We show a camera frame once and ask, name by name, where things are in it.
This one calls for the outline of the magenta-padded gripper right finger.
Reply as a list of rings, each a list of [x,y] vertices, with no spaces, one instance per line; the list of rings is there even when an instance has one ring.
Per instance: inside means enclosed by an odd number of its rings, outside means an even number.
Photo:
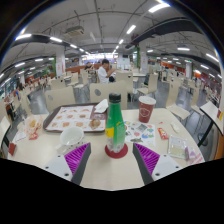
[[[159,155],[137,143],[133,144],[133,154],[145,185],[182,169],[168,154]]]

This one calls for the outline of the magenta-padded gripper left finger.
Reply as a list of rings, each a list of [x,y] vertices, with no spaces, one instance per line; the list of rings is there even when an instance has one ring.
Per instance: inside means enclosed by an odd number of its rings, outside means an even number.
[[[43,169],[65,180],[71,181],[76,185],[79,185],[82,181],[90,154],[91,144],[86,143],[76,149],[73,149],[66,155],[56,155],[43,166]]]

